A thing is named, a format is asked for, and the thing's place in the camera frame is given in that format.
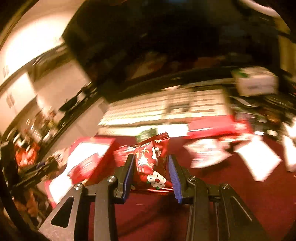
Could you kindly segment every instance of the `keyboard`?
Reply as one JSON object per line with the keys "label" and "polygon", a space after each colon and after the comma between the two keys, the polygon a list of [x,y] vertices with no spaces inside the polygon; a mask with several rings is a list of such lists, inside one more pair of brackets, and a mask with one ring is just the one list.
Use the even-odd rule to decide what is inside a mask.
{"label": "keyboard", "polygon": [[219,85],[162,90],[111,103],[99,128],[189,123],[197,117],[230,114],[228,103]]}

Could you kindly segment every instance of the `red table surface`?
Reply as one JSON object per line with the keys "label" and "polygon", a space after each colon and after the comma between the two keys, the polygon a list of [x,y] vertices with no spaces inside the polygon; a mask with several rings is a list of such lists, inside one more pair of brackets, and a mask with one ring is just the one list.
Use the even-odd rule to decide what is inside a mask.
{"label": "red table surface", "polygon": [[[284,159],[280,144],[265,142]],[[135,144],[134,137],[116,137],[119,145]],[[171,137],[169,154],[175,154],[180,165],[208,184],[229,183],[244,200],[266,230],[271,240],[279,241],[296,219],[295,173],[286,171],[284,162],[264,182],[256,182],[238,154],[203,169],[190,169],[191,156],[183,144],[187,140]],[[112,173],[112,165],[106,174]],[[115,205],[119,240],[182,241],[185,240],[188,207],[177,203],[173,195],[130,194],[124,205]],[[93,226],[90,225],[90,240]]]}

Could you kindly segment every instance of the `white box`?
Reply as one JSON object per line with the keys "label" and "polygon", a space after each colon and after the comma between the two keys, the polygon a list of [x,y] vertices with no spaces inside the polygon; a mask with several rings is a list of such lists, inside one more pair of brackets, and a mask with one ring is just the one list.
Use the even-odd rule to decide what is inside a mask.
{"label": "white box", "polygon": [[278,77],[263,67],[233,70],[237,91],[241,96],[274,94],[278,90]]}

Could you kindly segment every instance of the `white cable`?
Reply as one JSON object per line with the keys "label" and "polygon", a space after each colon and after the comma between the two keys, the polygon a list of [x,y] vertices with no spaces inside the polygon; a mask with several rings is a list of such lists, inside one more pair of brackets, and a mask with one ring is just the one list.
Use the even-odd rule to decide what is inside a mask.
{"label": "white cable", "polygon": [[271,7],[265,7],[262,6],[256,2],[254,2],[253,0],[240,0],[242,3],[244,3],[245,5],[247,5],[248,7],[263,13],[265,15],[274,17],[274,18],[281,18],[281,16],[275,11],[273,10]]}

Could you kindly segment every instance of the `screw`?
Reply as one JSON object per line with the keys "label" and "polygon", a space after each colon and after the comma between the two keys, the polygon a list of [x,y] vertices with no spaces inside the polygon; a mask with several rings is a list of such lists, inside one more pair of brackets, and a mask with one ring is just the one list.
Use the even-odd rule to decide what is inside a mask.
{"label": "screw", "polygon": [[83,184],[82,184],[82,183],[77,183],[77,184],[74,185],[74,189],[75,189],[75,190],[79,190],[79,189],[81,189],[82,187],[83,187]]}
{"label": "screw", "polygon": [[110,183],[115,182],[116,179],[117,179],[117,178],[114,177],[114,176],[107,177],[107,181],[110,182]]}
{"label": "screw", "polygon": [[222,188],[224,188],[224,189],[229,189],[229,188],[230,188],[230,185],[227,184],[227,183],[226,183],[226,184],[223,184],[223,185],[222,185]]}
{"label": "screw", "polygon": [[189,181],[192,181],[192,182],[195,182],[196,179],[197,179],[196,176],[190,176],[190,177],[189,177]]}

